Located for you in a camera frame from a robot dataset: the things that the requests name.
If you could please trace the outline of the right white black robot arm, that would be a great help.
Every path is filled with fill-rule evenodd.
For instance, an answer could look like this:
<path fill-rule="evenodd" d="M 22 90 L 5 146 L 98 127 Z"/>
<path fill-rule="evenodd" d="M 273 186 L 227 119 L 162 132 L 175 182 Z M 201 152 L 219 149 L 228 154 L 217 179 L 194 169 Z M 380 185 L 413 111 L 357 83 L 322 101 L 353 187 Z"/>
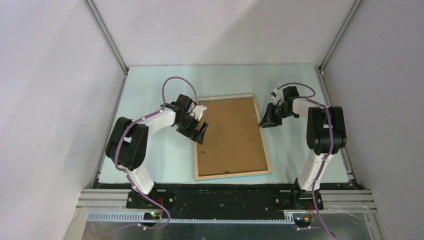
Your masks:
<path fill-rule="evenodd" d="M 272 101 L 267 104 L 260 128 L 273 128 L 282 125 L 283 119 L 304 117 L 306 144 L 309 154 L 305 166 L 296 178 L 291 189 L 291 204 L 304 209 L 315 199 L 320 182 L 329 161 L 347 143 L 343 109 L 340 106 L 327 106 L 301 96 L 296 83 L 286 83 L 271 92 Z"/>

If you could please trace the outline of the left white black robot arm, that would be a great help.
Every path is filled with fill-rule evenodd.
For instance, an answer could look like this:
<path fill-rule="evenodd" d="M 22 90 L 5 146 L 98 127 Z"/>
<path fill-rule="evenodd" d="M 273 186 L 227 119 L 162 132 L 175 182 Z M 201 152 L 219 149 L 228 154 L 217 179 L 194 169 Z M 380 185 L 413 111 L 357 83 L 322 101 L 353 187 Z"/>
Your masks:
<path fill-rule="evenodd" d="M 159 110 L 144 117 L 116 120 L 105 155 L 124 173 L 132 188 L 140 192 L 138 201 L 145 208 L 153 208 L 158 202 L 158 194 L 152 191 L 155 181 L 144 166 L 149 136 L 166 127 L 175 127 L 189 140 L 203 144 L 209 124 L 201 119 L 207 110 L 206 106 L 180 94 L 176 101 L 163 103 Z"/>

